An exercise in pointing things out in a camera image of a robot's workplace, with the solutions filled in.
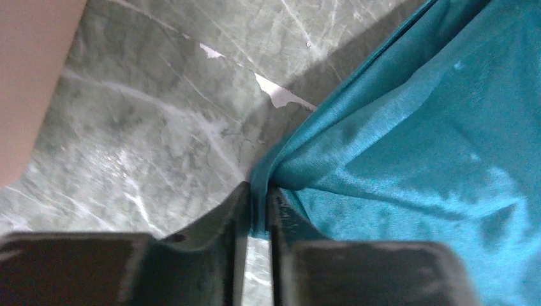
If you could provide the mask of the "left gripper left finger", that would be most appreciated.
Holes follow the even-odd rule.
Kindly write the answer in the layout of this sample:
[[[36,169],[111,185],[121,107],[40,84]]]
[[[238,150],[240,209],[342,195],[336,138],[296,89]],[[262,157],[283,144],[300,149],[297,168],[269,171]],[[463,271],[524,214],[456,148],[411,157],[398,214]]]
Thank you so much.
[[[249,184],[171,235],[13,232],[1,237],[2,305],[240,305]]]

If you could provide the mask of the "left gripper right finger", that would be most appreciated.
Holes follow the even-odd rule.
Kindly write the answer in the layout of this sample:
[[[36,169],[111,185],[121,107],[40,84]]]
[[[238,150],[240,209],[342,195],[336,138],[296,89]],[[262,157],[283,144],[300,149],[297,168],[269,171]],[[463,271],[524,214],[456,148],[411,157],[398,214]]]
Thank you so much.
[[[267,193],[275,305],[478,305],[462,261],[434,242],[333,240]]]

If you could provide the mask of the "teal cloth napkin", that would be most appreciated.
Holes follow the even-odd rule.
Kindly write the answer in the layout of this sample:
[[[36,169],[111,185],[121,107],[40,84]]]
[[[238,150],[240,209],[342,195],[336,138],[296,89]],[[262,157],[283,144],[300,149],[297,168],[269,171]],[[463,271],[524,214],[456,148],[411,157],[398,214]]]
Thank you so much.
[[[540,2],[429,1],[253,169],[337,240],[449,244],[486,305],[540,304]]]

